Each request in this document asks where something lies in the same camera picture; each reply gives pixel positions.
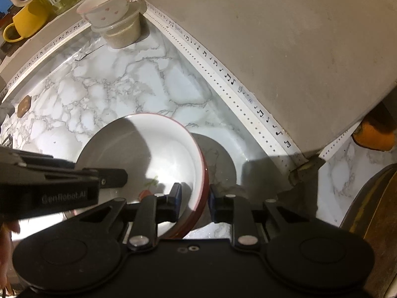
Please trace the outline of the person left hand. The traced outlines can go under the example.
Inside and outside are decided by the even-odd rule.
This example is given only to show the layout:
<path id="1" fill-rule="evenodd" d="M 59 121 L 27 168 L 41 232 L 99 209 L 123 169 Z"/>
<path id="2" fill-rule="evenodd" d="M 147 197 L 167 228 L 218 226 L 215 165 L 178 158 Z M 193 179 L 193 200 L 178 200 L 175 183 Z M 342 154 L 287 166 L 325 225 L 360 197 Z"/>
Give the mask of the person left hand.
<path id="1" fill-rule="evenodd" d="M 12 255 L 12 239 L 11 239 L 12 232 L 20 233 L 19 221 L 5 222 L 1 226 L 1 247 L 0 247 L 1 289 L 4 289 L 7 284 L 7 271 L 9 268 L 9 262 L 11 261 L 11 255 Z"/>

